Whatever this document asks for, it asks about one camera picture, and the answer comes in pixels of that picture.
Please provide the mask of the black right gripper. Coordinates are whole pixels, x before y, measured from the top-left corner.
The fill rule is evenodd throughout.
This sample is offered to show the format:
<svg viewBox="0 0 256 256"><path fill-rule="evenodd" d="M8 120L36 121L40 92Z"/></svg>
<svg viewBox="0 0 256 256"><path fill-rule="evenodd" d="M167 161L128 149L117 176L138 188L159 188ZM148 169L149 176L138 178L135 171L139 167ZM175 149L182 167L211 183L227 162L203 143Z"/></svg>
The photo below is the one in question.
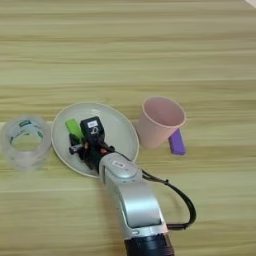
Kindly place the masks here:
<svg viewBox="0 0 256 256"><path fill-rule="evenodd" d="M108 146L106 143L102 144L90 144L87 140L80 141L80 139L75 135L69 134L70 146L69 153L71 155L77 154L82 162L89 169L99 170L99 164L101 159L115 152L113 146Z"/></svg>

